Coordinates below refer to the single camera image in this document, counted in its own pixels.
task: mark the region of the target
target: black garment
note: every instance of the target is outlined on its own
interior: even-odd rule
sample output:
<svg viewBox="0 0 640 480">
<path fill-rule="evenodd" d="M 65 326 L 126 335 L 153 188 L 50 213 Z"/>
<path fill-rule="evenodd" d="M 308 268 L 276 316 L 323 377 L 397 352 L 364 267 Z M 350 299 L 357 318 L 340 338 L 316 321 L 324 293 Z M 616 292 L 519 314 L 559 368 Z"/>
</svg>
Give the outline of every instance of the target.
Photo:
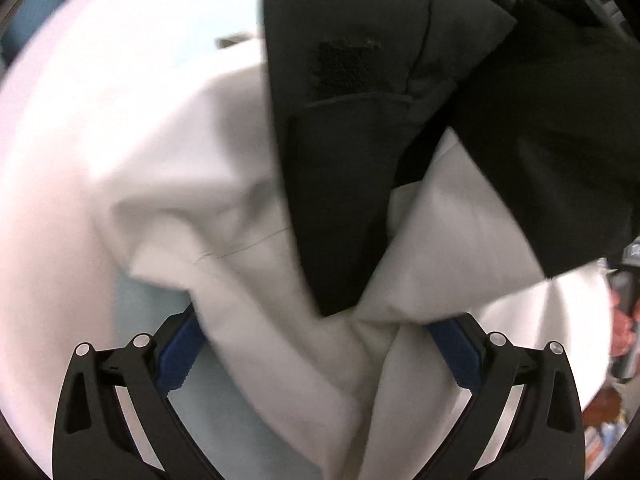
<svg viewBox="0 0 640 480">
<path fill-rule="evenodd" d="M 513 13 L 448 121 L 555 276 L 638 234 L 640 50 L 536 0 Z"/>
<path fill-rule="evenodd" d="M 551 10 L 568 18 L 574 25 L 581 27 L 609 27 L 617 35 L 625 37 L 623 30 L 617 26 L 610 16 L 604 11 L 602 3 L 598 0 L 536 0 Z M 530 27 L 532 24 L 523 23 L 522 26 Z M 410 182 L 421 180 L 427 171 L 431 157 L 436 150 L 438 142 L 444 133 L 445 128 L 450 123 L 450 104 L 441 108 L 438 113 L 430 119 L 420 135 L 409 145 L 402 154 L 396 172 L 395 184 L 402 186 Z"/>
<path fill-rule="evenodd" d="M 300 261 L 325 314 L 386 249 L 398 160 L 509 33 L 513 0 L 264 0 L 274 124 Z"/>
</svg>

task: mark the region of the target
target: black gripper frame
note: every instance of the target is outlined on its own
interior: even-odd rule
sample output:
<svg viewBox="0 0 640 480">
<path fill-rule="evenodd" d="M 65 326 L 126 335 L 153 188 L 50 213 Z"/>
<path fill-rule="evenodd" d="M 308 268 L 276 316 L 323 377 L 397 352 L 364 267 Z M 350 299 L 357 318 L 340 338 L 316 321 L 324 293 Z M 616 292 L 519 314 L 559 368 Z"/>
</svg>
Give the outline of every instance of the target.
<svg viewBox="0 0 640 480">
<path fill-rule="evenodd" d="M 134 343 L 140 336 L 124 348 L 76 348 L 56 415 L 54 480 L 224 480 L 154 383 L 162 350 L 192 315 L 190 306 L 169 317 L 155 335 L 143 337 L 141 348 Z M 519 348 L 502 334 L 487 335 L 469 314 L 456 322 L 480 356 L 482 382 L 414 480 L 583 480 L 582 413 L 562 346 L 551 342 L 542 350 Z M 524 390 L 498 457 L 475 469 L 512 386 L 519 384 Z M 116 386 L 128 389 L 164 471 L 140 457 Z"/>
</svg>

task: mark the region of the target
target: dark gray fabric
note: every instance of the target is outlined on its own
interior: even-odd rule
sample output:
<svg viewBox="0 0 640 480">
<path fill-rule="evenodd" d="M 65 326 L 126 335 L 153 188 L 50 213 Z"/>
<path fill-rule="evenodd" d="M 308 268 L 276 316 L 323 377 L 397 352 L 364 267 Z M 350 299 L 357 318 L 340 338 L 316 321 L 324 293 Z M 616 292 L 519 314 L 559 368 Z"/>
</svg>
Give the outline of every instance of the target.
<svg viewBox="0 0 640 480">
<path fill-rule="evenodd" d="M 292 225 L 329 315 L 358 301 L 382 257 L 401 153 L 514 19 L 490 0 L 264 0 L 264 19 Z"/>
<path fill-rule="evenodd" d="M 640 228 L 640 49 L 537 0 L 450 104 L 448 122 L 547 276 Z"/>
</svg>

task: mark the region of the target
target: white fabric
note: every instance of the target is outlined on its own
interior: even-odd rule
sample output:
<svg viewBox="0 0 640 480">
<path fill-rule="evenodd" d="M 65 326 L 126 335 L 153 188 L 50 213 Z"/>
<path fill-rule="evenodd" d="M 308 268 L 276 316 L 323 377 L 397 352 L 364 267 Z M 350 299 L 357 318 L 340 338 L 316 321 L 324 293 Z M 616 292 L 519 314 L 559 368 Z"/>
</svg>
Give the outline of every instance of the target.
<svg viewBox="0 0 640 480">
<path fill-rule="evenodd" d="M 362 304 L 321 319 L 296 259 L 260 41 L 185 64 L 206 50 L 181 21 L 203 0 L 83 1 L 72 26 L 61 21 L 78 15 L 74 2 L 41 33 L 57 36 L 55 52 L 13 119 L 0 113 L 1 131 L 17 135 L 0 195 L 0 409 L 48 472 L 72 348 L 116 337 L 110 255 L 190 291 L 249 402 L 327 480 L 411 479 L 462 410 L 465 394 L 416 323 L 469 310 L 516 344 L 559 340 L 581 403 L 594 395 L 610 343 L 603 278 L 586 266 L 498 300 L 542 274 L 453 134 L 419 189 L 394 197 L 396 238 Z M 422 268 L 431 250 L 442 268 Z M 424 288 L 431 272 L 440 281 Z"/>
<path fill-rule="evenodd" d="M 465 400 L 416 324 L 464 311 L 518 344 L 564 343 L 588 402 L 610 337 L 597 266 L 491 303 L 540 282 L 542 272 L 452 132 L 359 306 L 318 317 L 271 145 L 262 51 L 254 40 L 133 81 L 87 125 L 82 154 L 108 246 L 133 276 L 190 291 L 207 336 L 264 420 L 334 479 L 344 477 L 350 443 L 373 409 L 359 478 L 412 478 Z M 419 398 L 399 400 L 412 394 Z M 507 428 L 508 420 L 487 459 Z"/>
</svg>

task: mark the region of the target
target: light blue surface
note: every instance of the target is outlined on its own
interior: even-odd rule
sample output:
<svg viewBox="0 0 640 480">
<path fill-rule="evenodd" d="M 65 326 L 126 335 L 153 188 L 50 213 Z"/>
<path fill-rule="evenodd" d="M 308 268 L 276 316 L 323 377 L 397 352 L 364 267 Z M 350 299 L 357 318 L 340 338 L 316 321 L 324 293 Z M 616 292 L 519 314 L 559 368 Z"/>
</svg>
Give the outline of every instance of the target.
<svg viewBox="0 0 640 480">
<path fill-rule="evenodd" d="M 132 280 L 116 284 L 118 345 L 155 332 L 189 304 L 188 294 Z M 262 421 L 220 360 L 205 346 L 184 386 L 169 399 L 191 436 L 226 480 L 321 480 L 320 471 Z"/>
<path fill-rule="evenodd" d="M 11 63 L 63 0 L 24 0 L 0 39 L 4 60 Z"/>
<path fill-rule="evenodd" d="M 254 32 L 261 23 L 258 0 L 207 0 L 186 2 L 180 24 L 180 47 L 174 67 L 216 49 L 216 40 L 239 32 Z"/>
</svg>

